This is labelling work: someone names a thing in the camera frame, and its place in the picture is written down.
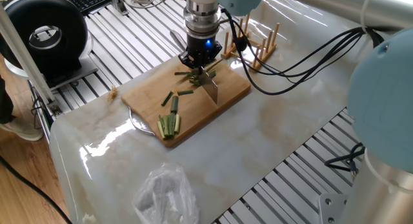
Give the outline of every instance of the computer keyboard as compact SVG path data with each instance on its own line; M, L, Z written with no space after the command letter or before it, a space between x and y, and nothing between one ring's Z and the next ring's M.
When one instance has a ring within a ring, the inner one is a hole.
M87 15L90 11L95 10L111 0L70 0L81 11L83 15Z

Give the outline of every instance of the wooden cutting board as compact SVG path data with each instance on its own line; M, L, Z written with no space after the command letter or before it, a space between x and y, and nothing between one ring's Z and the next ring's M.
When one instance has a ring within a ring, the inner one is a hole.
M193 134L202 124L211 120L226 108L229 108L242 95L246 94L251 84L239 74L227 66L227 62L221 62L216 66L214 81L218 86L218 104L215 104L203 87L196 87L189 83L186 76L175 76L175 72L188 72L189 68L180 61L168 64L154 75L138 84L121 97L132 111L139 115L156 137L166 147L173 147L177 142ZM179 96L178 111L181 116L179 134L173 139L162 140L157 127L158 116L170 114L172 98L162 107L161 103L170 91L177 96L177 91L194 90L193 94Z

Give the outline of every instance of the plastic bag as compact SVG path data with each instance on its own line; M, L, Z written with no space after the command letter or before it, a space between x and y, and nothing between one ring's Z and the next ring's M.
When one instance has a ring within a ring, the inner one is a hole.
M132 202L142 224L197 224L196 198L183 168L164 163L149 173Z

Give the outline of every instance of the marble table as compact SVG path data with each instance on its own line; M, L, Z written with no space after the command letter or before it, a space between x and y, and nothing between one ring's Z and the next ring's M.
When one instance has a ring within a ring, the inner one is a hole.
M263 0L252 12L250 31L260 41L277 22L281 23L278 46L268 63L281 69L357 26L293 0ZM221 32L217 39L223 43L224 36ZM113 102L102 96L58 117L52 125L50 151L70 219L74 223L140 223L132 206L134 194L152 170L174 162L184 168L196 195L200 223L213 222L345 107L357 55L371 48L364 49L363 41L286 94L266 96L252 88L176 148L165 148L155 137L135 130L120 95L175 63L177 57L118 87ZM292 72L310 68L321 56ZM246 77L238 61L227 63ZM270 91L290 86L282 77L253 74L252 78Z

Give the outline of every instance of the knife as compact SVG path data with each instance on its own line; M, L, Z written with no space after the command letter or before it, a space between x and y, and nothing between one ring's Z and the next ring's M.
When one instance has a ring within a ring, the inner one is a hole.
M215 104L218 104L218 86L214 80L209 77L208 72L205 72L203 66L201 67L201 75L199 75L198 80Z

